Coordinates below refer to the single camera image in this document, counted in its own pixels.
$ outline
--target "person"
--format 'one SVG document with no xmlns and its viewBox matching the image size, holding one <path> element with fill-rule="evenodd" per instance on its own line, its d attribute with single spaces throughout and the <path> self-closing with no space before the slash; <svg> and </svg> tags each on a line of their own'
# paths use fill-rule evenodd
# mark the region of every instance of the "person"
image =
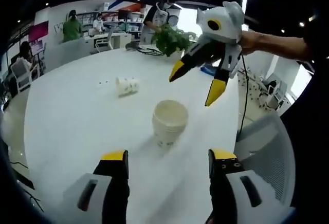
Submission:
<svg viewBox="0 0 329 224">
<path fill-rule="evenodd" d="M 96 19 L 93 22 L 93 28 L 97 31 L 97 32 L 102 32 L 105 28 L 104 28 L 104 24 L 103 24 L 103 20 L 102 20 L 102 14 L 98 13 Z"/>
<path fill-rule="evenodd" d="M 144 19 L 144 26 L 140 36 L 140 44 L 151 44 L 151 39 L 155 31 L 159 31 L 160 27 L 168 23 L 169 13 L 167 9 L 172 6 L 169 0 L 157 2 L 151 7 Z"/>
<path fill-rule="evenodd" d="M 82 37 L 82 25 L 77 20 L 77 12 L 75 10 L 70 11 L 68 14 L 69 20 L 63 25 L 64 40 L 63 43 L 79 39 Z"/>
<path fill-rule="evenodd" d="M 18 59 L 22 59 L 31 71 L 34 68 L 31 46 L 28 42 L 22 42 Z"/>
</svg>

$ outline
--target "table surface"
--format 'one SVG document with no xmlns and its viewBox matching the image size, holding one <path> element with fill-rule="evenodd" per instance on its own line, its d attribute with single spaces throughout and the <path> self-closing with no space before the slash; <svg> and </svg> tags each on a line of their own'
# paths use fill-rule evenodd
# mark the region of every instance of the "table surface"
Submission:
<svg viewBox="0 0 329 224">
<path fill-rule="evenodd" d="M 27 164 L 46 210 L 101 155 L 129 151 L 127 223 L 204 223 L 212 211 L 208 149 L 233 151 L 238 129 L 237 77 L 204 107 L 212 76 L 192 69 L 169 83 L 173 62 L 116 49 L 94 54 L 38 78 L 27 101 Z M 116 77 L 140 80 L 138 93 L 118 98 Z M 183 103 L 188 125 L 169 151 L 153 141 L 152 112 L 165 99 Z"/>
<path fill-rule="evenodd" d="M 108 35 L 108 33 L 103 33 L 103 34 L 97 34 L 94 35 L 93 37 L 88 36 L 84 36 L 83 38 L 87 41 L 87 40 L 95 40 L 95 39 L 100 39 L 100 38 L 106 38 Z M 113 32 L 112 36 L 121 36 L 121 35 L 127 35 L 127 33 L 124 32 Z"/>
</svg>

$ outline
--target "mesh chair back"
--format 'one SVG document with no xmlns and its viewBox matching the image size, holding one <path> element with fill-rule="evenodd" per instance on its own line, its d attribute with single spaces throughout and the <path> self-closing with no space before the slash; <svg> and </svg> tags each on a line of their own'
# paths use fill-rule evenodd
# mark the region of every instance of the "mesh chair back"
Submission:
<svg viewBox="0 0 329 224">
<path fill-rule="evenodd" d="M 107 35 L 107 41 L 108 41 L 108 42 L 111 40 L 111 36 L 112 36 L 114 30 L 115 30 L 115 26 L 112 26 L 112 27 L 109 29 L 109 32 L 108 32 L 108 35 Z"/>
<path fill-rule="evenodd" d="M 239 145 L 245 143 L 245 149 L 249 150 L 249 141 L 254 143 L 256 140 L 263 147 L 241 160 L 242 165 L 245 170 L 254 170 L 271 184 L 276 199 L 283 204 L 290 204 L 295 187 L 295 157 L 289 135 L 277 112 L 273 111 L 244 128 Z"/>
<path fill-rule="evenodd" d="M 25 65 L 23 59 L 20 58 L 18 58 L 17 61 L 11 65 L 10 68 L 16 79 L 29 72 L 29 69 Z"/>
</svg>

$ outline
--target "paper cup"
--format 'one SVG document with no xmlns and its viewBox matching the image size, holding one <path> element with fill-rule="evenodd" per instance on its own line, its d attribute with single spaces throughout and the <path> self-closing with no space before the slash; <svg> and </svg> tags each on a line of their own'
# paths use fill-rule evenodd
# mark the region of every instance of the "paper cup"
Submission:
<svg viewBox="0 0 329 224">
<path fill-rule="evenodd" d="M 135 78 L 116 78 L 116 88 L 119 96 L 137 92 L 139 80 Z"/>
<path fill-rule="evenodd" d="M 156 143 L 170 148 L 184 131 L 188 111 L 184 105 L 173 100 L 159 102 L 153 112 L 152 124 Z"/>
</svg>

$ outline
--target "human arm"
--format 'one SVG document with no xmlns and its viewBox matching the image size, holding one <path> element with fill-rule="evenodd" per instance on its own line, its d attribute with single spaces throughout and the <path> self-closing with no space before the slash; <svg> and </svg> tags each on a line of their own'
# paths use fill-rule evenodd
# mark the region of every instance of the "human arm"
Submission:
<svg viewBox="0 0 329 224">
<path fill-rule="evenodd" d="M 243 31 L 240 45 L 242 46 L 242 54 L 244 55 L 259 50 L 300 61 L 309 61 L 312 57 L 311 49 L 303 38 L 290 38 L 254 31 Z"/>
<path fill-rule="evenodd" d="M 155 31 L 157 31 L 157 30 L 160 29 L 157 25 L 155 25 L 155 24 L 152 22 L 152 21 L 153 21 L 153 17 L 154 17 L 154 15 L 155 15 L 155 13 L 156 13 L 156 10 L 157 10 L 157 8 L 156 8 L 155 6 L 153 6 L 153 7 L 149 10 L 149 12 L 147 13 L 147 15 L 146 15 L 146 17 L 145 17 L 145 19 L 144 19 L 144 22 L 143 22 L 146 26 L 148 26 L 149 28 L 151 28 L 152 30 L 155 30 Z"/>
</svg>

